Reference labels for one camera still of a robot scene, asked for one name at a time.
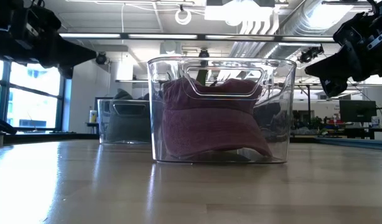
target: ceiling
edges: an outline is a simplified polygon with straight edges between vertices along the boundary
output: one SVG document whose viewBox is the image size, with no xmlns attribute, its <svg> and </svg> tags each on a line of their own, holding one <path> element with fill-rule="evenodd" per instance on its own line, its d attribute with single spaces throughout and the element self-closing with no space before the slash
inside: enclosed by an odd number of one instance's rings
<svg viewBox="0 0 382 224">
<path fill-rule="evenodd" d="M 237 34 L 241 26 L 233 27 L 224 21 L 206 21 L 203 15 L 192 13 L 192 20 L 187 25 L 180 25 L 175 21 L 176 11 L 153 10 L 152 5 L 139 5 L 148 10 L 139 9 L 123 4 L 96 4 L 95 2 L 72 2 L 68 0 L 44 0 L 46 8 L 52 10 L 62 21 L 60 32 L 145 32 L 145 33 L 193 33 L 193 34 Z M 206 0 L 194 1 L 196 6 L 193 9 L 204 10 Z M 280 22 L 297 7 L 302 0 L 288 0 L 288 7 L 279 12 Z M 177 9 L 178 6 L 157 5 L 158 10 Z M 351 18 L 354 13 L 349 13 L 341 22 L 333 26 L 325 35 L 332 35 L 342 22 Z M 151 58 L 159 55 L 159 47 L 162 41 L 143 40 L 83 40 L 78 41 L 89 48 L 97 45 L 127 45 L 134 54 L 136 60 L 141 64 L 146 63 Z M 200 42 L 184 41 L 181 43 L 183 53 L 187 56 L 198 56 L 201 48 L 208 49 L 212 56 L 226 57 L 231 52 L 234 42 Z M 337 44 L 325 44 L 325 55 L 329 56 L 337 52 Z M 121 52 L 108 52 L 111 58 L 120 58 Z M 297 70 L 297 80 L 304 78 L 303 69 Z M 145 75 L 145 66 L 134 69 L 135 75 Z"/>
</svg>

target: maroon cloth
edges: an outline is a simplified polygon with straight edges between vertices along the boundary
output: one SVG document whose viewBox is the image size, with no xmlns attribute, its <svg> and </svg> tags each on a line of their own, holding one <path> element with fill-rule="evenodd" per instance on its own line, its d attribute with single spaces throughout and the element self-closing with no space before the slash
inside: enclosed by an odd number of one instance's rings
<svg viewBox="0 0 382 224">
<path fill-rule="evenodd" d="M 256 83 L 227 80 L 220 86 L 201 86 L 201 93 L 247 94 Z M 261 86 L 248 100 L 213 100 L 201 97 L 186 78 L 164 85 L 163 135 L 169 154 L 191 156 L 206 151 L 228 151 L 243 147 L 271 156 L 271 151 L 252 116 Z"/>
</svg>

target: window frame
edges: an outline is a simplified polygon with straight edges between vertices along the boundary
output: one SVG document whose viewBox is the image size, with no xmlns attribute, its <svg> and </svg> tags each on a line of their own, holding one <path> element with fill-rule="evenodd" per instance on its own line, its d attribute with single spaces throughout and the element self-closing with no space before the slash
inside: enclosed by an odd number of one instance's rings
<svg viewBox="0 0 382 224">
<path fill-rule="evenodd" d="M 51 95 L 50 93 L 46 93 L 44 91 L 35 90 L 32 88 L 16 85 L 10 83 L 11 76 L 11 62 L 3 61 L 3 75 L 2 80 L 0 80 L 0 119 L 6 121 L 7 120 L 7 112 L 9 106 L 9 95 L 10 88 L 15 88 L 18 90 L 27 91 L 30 93 L 35 93 L 42 96 L 48 96 L 57 99 L 57 107 L 56 107 L 56 115 L 55 115 L 55 128 L 37 128 L 39 131 L 61 131 L 62 130 L 62 114 L 63 114 L 63 95 L 65 91 L 65 79 L 60 76 L 60 87 L 58 96 Z M 33 131 L 35 128 L 22 128 L 22 127 L 14 127 L 18 131 Z"/>
</svg>

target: wooden table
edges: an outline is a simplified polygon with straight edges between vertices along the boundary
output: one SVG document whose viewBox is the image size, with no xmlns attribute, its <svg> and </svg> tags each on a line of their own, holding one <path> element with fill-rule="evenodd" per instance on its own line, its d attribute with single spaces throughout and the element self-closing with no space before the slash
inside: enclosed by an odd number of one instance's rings
<svg viewBox="0 0 382 224">
<path fill-rule="evenodd" d="M 92 140 L 4 147 L 1 223 L 382 223 L 382 151 L 291 144 L 286 164 L 191 166 Z"/>
</svg>

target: clear plastic bin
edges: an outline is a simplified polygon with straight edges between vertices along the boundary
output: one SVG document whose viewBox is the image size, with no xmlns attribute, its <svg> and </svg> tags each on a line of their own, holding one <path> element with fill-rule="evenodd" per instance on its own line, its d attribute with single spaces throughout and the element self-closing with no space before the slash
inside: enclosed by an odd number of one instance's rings
<svg viewBox="0 0 382 224">
<path fill-rule="evenodd" d="M 146 100 L 98 100 L 100 143 L 150 144 Z"/>
<path fill-rule="evenodd" d="M 154 159 L 286 162 L 295 69 L 275 59 L 150 60 Z"/>
</svg>

